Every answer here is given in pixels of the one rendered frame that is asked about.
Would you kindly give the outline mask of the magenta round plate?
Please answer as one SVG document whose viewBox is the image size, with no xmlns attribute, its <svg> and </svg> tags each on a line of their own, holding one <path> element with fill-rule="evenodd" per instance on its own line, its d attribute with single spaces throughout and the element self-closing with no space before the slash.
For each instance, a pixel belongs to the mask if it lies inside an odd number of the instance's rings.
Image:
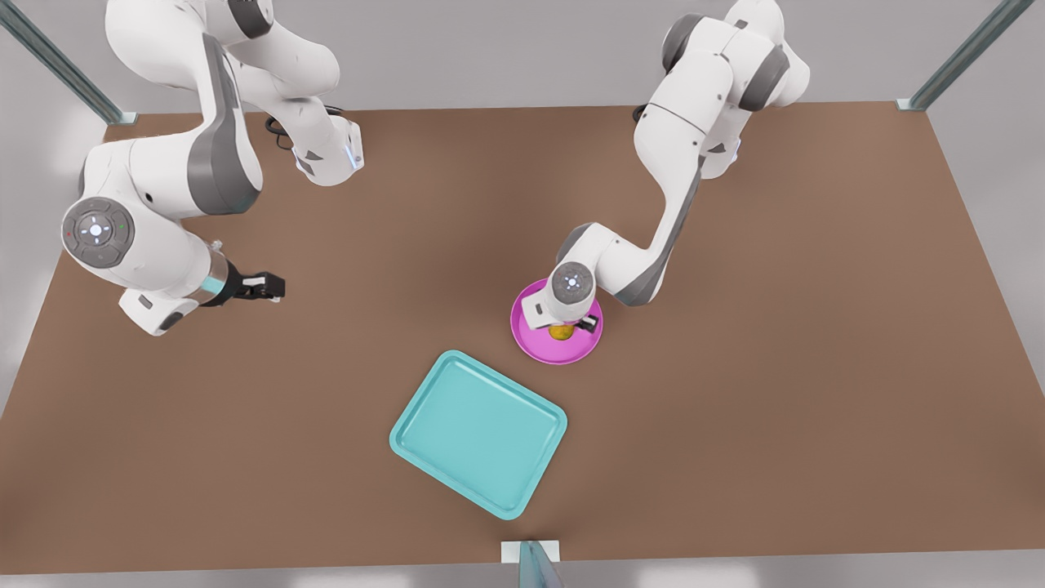
<svg viewBox="0 0 1045 588">
<path fill-rule="evenodd" d="M 545 364 L 571 364 L 589 356 L 601 335 L 603 335 L 603 311 L 598 301 L 594 301 L 589 315 L 594 317 L 593 330 L 576 327 L 571 338 L 556 340 L 549 330 L 530 330 L 522 316 L 522 298 L 537 293 L 545 286 L 545 279 L 531 283 L 516 297 L 511 309 L 509 324 L 513 338 L 527 356 Z"/>
</svg>

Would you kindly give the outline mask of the teal rectangular tray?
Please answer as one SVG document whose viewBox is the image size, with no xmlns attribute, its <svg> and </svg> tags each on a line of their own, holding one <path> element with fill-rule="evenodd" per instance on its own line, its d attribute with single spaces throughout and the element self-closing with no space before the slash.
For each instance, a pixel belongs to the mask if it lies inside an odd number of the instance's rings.
<svg viewBox="0 0 1045 588">
<path fill-rule="evenodd" d="M 389 446 L 501 520 L 517 519 L 567 431 L 567 414 L 463 351 L 440 354 Z"/>
</svg>

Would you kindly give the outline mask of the silver frame post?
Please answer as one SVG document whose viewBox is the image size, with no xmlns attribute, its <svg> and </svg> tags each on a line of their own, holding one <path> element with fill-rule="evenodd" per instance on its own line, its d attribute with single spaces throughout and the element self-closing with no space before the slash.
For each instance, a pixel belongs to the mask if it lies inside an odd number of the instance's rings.
<svg viewBox="0 0 1045 588">
<path fill-rule="evenodd" d="M 905 112 L 927 111 L 997 38 L 1003 36 L 1024 11 L 1029 10 L 1035 1 L 1001 0 L 911 97 L 895 100 L 896 108 Z"/>
<path fill-rule="evenodd" d="M 11 0 L 0 0 L 0 25 L 109 126 L 137 123 L 137 113 L 124 112 L 110 100 Z"/>
<path fill-rule="evenodd" d="M 561 561 L 559 540 L 501 542 L 500 557 L 503 564 L 518 565 L 518 588 L 564 588 L 555 568 Z"/>
</svg>

